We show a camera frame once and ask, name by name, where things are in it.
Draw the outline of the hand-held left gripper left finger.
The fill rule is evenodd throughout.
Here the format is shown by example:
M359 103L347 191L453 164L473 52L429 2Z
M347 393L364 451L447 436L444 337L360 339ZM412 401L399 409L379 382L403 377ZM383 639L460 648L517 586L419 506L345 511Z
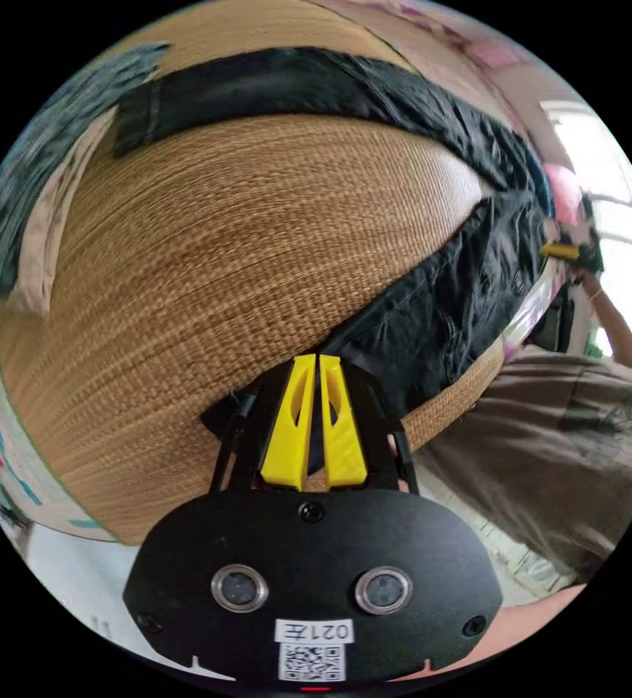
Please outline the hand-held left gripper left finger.
M308 473L316 356L296 356L288 366L260 475L269 486L304 490Z

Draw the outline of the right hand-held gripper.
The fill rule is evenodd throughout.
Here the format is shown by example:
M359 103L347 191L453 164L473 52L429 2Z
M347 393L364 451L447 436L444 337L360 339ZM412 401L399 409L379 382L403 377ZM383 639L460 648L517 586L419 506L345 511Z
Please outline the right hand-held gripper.
M596 229L593 203L587 193L582 195L578 206L577 223L560 224L559 241L561 243L543 245L542 255L558 260L576 260L578 248L578 262L582 263L583 268L596 276L604 272L601 240Z

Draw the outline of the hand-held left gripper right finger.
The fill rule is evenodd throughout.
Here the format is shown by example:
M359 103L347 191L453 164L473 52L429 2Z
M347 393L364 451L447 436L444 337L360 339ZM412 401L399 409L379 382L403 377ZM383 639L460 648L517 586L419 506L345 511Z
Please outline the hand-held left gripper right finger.
M360 487L366 481L366 464L343 365L338 357L322 354L319 373L327 486Z

